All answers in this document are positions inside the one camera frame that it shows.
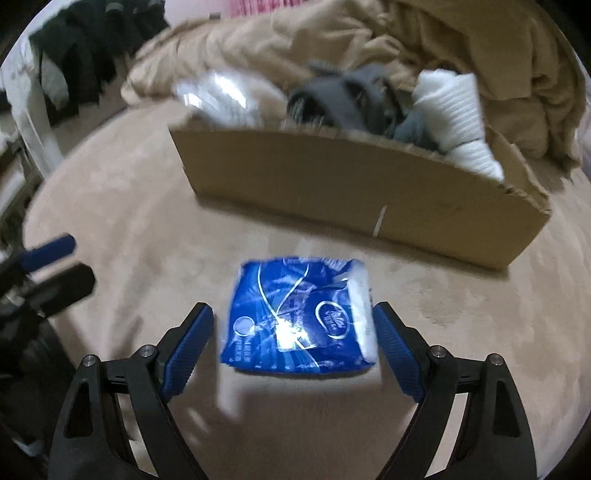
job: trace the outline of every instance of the beige blanket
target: beige blanket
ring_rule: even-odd
[[[385,63],[397,84],[422,69],[475,72],[486,120],[530,157],[580,164],[574,130],[584,80],[567,41],[530,0],[322,0],[253,18],[190,21],[141,50],[122,88],[130,104],[168,96],[208,69],[257,70],[286,92],[306,62]]]
[[[591,183],[580,170],[566,180],[539,162],[554,215],[506,272],[491,273],[338,229],[200,204],[167,129],[182,110],[168,102],[106,124],[29,208],[26,245],[70,232],[76,259],[98,280],[91,298],[54,321],[76,365],[89,352],[108,360],[156,343],[195,302],[208,302],[216,334],[171,408],[209,477],[373,480],[414,408],[387,364],[318,381],[245,375],[217,360],[244,261],[356,257],[368,268],[374,302],[389,301],[427,342],[465,358],[504,356],[530,422],[538,473],[550,471],[591,408]],[[432,472],[445,466],[461,418],[454,410]],[[141,442],[134,446],[146,465]]]

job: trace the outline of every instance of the white towel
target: white towel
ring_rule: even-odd
[[[414,107],[450,163],[503,182],[501,165],[485,142],[476,77],[448,70],[423,70],[413,92]]]

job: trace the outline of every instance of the clear plastic bag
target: clear plastic bag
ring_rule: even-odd
[[[176,98],[209,122],[225,128],[260,128],[285,118],[287,97],[262,75],[247,70],[211,70],[173,86]]]

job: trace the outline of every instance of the open cardboard box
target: open cardboard box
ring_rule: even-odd
[[[509,265],[550,218],[548,194],[519,150],[489,131],[505,183],[412,145],[310,127],[170,128],[187,178],[222,197],[344,226],[483,267]]]

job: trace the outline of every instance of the blue package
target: blue package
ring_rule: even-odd
[[[242,266],[223,363],[322,374],[366,369],[377,357],[368,275],[360,261],[284,257]]]

